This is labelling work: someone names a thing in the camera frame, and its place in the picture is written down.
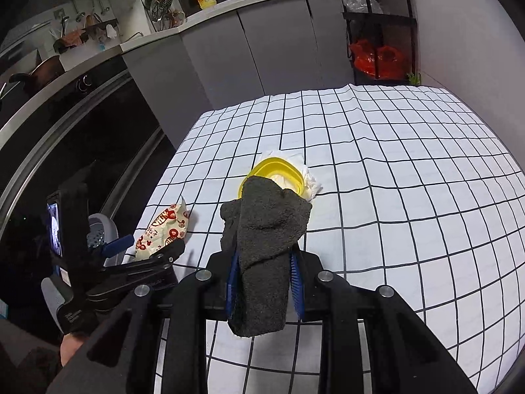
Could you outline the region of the person's left hand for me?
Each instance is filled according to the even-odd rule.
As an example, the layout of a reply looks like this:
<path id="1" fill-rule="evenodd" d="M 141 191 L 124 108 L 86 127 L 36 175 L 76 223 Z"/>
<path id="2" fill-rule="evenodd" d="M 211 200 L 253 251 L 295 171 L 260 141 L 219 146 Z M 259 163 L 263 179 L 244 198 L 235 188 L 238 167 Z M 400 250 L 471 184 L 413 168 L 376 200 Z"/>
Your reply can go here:
<path id="1" fill-rule="evenodd" d="M 87 339 L 87 335 L 74 333 L 67 334 L 63 337 L 60 344 L 60 363 L 62 367 L 72 359 Z"/>

